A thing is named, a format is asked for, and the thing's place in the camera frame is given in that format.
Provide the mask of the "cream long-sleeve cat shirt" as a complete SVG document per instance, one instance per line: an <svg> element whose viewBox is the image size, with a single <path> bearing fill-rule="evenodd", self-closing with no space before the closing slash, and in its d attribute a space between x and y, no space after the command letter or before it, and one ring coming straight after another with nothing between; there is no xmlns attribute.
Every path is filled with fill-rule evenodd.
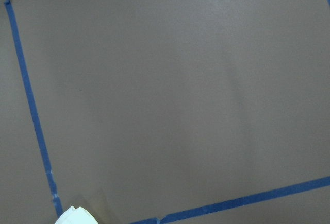
<svg viewBox="0 0 330 224"><path fill-rule="evenodd" d="M98 224L96 219L84 208L69 207L55 224Z"/></svg>

